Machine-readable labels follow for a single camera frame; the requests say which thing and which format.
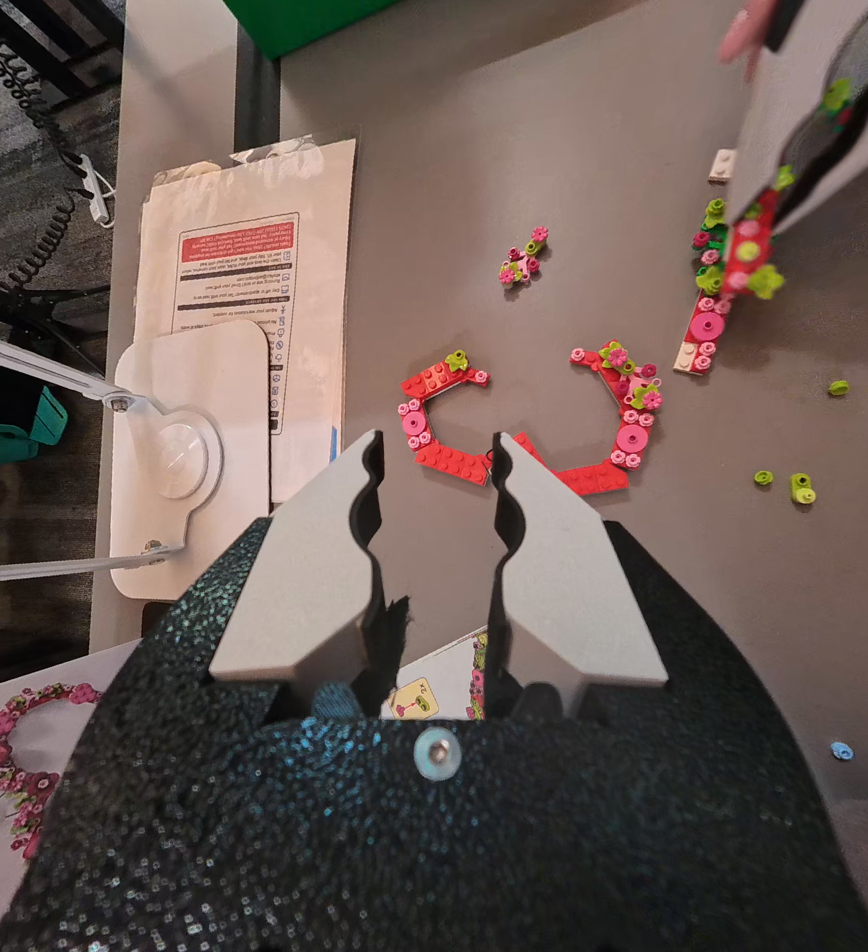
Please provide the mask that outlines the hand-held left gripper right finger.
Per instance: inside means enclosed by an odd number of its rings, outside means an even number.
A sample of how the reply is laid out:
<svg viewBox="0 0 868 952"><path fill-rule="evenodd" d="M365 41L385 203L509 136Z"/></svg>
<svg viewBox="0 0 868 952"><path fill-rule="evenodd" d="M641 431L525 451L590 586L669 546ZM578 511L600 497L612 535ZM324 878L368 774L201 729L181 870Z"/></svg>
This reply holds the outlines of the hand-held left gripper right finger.
<svg viewBox="0 0 868 952"><path fill-rule="evenodd" d="M599 514L507 432L493 438L503 549L487 623L487 716L518 685L579 713L591 685L661 688L669 674Z"/></svg>

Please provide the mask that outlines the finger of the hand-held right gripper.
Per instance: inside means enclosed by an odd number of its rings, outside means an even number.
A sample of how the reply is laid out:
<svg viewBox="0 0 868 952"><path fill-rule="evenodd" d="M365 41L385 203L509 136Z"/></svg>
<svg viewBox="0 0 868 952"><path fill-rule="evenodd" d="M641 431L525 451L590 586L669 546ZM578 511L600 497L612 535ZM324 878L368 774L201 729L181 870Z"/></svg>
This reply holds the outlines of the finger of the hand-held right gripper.
<svg viewBox="0 0 868 952"><path fill-rule="evenodd" d="M818 107L830 82L801 56L773 54L763 44L727 189L729 221L737 220L772 183L782 149L799 123Z"/></svg>
<svg viewBox="0 0 868 952"><path fill-rule="evenodd" d="M868 86L839 115L813 109L780 157L795 180L777 202L775 232L789 230L868 168Z"/></svg>

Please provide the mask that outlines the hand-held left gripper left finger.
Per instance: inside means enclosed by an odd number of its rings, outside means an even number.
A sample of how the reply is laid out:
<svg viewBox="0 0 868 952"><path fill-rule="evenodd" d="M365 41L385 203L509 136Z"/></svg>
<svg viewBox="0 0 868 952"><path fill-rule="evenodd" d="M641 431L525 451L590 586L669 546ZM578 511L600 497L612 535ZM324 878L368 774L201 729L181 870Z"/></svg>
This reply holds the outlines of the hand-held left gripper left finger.
<svg viewBox="0 0 868 952"><path fill-rule="evenodd" d="M368 430L272 515L211 662L218 682L391 678L380 563L381 430Z"/></svg>

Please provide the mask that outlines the flowered red lego wreath segment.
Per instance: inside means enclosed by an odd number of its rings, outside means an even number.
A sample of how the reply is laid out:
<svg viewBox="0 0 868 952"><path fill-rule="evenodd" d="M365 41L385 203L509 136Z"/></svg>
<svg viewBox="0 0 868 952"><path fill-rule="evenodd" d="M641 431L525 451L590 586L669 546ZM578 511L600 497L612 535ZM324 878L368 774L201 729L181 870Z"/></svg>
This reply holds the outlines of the flowered red lego wreath segment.
<svg viewBox="0 0 868 952"><path fill-rule="evenodd" d="M707 373L735 298L745 294L770 300L783 286L785 279L771 262L775 214L812 158L844 131L854 111L855 87L854 78L832 81L789 154L781 158L772 183L733 224L725 222L723 199L714 199L705 209L702 227L692 242L694 254L700 257L695 276L699 293L674 364L676 371Z"/></svg>

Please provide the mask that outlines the flower-covered curved red lego segment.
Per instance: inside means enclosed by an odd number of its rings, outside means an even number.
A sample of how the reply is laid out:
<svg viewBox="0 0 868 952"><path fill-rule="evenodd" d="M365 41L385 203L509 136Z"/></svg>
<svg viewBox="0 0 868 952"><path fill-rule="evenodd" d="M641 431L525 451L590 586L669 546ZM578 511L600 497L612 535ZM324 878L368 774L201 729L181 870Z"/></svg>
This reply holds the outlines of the flower-covered curved red lego segment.
<svg viewBox="0 0 868 952"><path fill-rule="evenodd" d="M554 475L580 496L626 489L629 472L641 466L663 405L656 366L637 363L616 338L597 351L573 349L570 363L589 368L608 388L618 408L618 430L611 452L602 462L554 471Z"/></svg>

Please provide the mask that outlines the lego instruction booklet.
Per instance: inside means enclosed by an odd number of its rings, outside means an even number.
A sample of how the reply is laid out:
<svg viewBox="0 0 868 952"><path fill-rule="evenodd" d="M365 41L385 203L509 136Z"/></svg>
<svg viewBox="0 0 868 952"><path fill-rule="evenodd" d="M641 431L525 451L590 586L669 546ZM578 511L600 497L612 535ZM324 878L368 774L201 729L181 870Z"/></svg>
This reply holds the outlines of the lego instruction booklet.
<svg viewBox="0 0 868 952"><path fill-rule="evenodd" d="M382 703L386 720L483 720L487 627L406 664Z"/></svg>

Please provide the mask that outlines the small pink lego flower cluster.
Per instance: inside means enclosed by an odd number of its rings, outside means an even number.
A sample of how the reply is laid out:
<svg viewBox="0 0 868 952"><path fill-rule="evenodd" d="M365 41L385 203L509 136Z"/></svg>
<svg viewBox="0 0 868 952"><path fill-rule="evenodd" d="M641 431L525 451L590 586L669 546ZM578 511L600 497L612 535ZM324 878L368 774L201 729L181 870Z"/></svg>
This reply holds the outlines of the small pink lego flower cluster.
<svg viewBox="0 0 868 952"><path fill-rule="evenodd" d="M545 226L537 226L523 247L512 246L508 249L498 275L504 292L518 291L532 285L541 271L548 238L549 230Z"/></svg>

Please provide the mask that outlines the person's right hand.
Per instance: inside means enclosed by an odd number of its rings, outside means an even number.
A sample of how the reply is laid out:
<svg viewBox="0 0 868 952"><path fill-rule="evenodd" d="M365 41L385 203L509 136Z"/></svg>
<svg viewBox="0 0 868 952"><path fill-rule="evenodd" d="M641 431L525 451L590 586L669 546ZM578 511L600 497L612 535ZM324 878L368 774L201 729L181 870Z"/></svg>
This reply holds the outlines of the person's right hand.
<svg viewBox="0 0 868 952"><path fill-rule="evenodd" d="M737 12L718 48L717 59L729 65L742 58L744 83L752 82L758 58L773 20L777 1L748 1Z"/></svg>

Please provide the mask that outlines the grey desk mat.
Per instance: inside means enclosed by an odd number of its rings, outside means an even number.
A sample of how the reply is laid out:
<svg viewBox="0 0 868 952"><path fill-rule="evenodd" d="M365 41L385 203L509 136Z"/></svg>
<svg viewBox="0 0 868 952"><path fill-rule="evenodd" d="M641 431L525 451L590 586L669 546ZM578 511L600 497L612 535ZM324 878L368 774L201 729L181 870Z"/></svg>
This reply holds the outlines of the grey desk mat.
<svg viewBox="0 0 868 952"><path fill-rule="evenodd" d="M501 547L491 487L414 463L402 379L464 349L493 378L433 401L440 440L478 452L525 431L567 470L600 462L617 429L570 351L617 337L656 363L665 404L630 488L590 503L740 648L825 795L868 801L868 173L779 239L785 287L738 300L711 373L670 372L707 174L748 99L715 55L739 6L402 2L280 70L241 30L236 144L357 138L345 441L384 430L372 548L387 595L411 600L404 660L485 623ZM508 249L538 226L539 276L504 292ZM796 472L810 506L790 498Z"/></svg>

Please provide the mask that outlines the wreath picture sheet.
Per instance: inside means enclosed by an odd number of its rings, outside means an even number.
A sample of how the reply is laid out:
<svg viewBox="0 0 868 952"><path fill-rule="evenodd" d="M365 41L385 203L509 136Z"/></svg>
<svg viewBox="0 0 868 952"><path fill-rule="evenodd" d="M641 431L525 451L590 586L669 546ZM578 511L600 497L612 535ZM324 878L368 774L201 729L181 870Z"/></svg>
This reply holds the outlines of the wreath picture sheet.
<svg viewBox="0 0 868 952"><path fill-rule="evenodd" d="M36 853L75 745L137 644L0 684L0 918Z"/></svg>

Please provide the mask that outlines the teal chair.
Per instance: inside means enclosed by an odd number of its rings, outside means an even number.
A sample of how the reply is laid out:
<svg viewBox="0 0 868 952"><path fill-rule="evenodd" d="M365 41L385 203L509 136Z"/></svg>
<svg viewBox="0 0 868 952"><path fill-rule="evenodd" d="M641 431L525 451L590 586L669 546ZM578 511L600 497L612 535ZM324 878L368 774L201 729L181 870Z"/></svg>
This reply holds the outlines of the teal chair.
<svg viewBox="0 0 868 952"><path fill-rule="evenodd" d="M0 466L33 459L42 447L56 446L68 419L41 381L0 367Z"/></svg>

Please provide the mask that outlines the white printed paper bag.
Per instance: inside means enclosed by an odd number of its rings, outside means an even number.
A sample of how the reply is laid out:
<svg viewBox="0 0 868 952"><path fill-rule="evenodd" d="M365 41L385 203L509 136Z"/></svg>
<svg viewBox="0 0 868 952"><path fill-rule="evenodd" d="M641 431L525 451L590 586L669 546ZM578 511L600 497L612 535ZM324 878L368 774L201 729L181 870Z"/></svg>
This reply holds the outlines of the white printed paper bag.
<svg viewBox="0 0 868 952"><path fill-rule="evenodd" d="M338 454L356 140L309 135L157 173L142 204L135 340L248 320L269 345L270 501Z"/></svg>

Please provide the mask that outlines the green box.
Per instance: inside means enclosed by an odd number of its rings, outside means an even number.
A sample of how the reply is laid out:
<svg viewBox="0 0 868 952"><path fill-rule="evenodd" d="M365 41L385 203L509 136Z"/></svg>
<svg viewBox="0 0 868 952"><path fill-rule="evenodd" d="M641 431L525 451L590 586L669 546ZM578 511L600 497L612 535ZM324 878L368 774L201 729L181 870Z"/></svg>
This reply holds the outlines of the green box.
<svg viewBox="0 0 868 952"><path fill-rule="evenodd" d="M269 60L291 54L385 10L396 1L225 1Z"/></svg>

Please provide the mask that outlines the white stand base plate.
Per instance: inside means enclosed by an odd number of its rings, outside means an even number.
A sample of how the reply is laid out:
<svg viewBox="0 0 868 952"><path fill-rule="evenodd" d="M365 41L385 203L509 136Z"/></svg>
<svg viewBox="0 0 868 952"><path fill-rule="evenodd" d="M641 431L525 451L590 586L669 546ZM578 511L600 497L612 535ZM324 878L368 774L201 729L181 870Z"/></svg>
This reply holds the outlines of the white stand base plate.
<svg viewBox="0 0 868 952"><path fill-rule="evenodd" d="M269 512L268 344L237 320L134 343L115 383L109 549L129 599L172 601Z"/></svg>

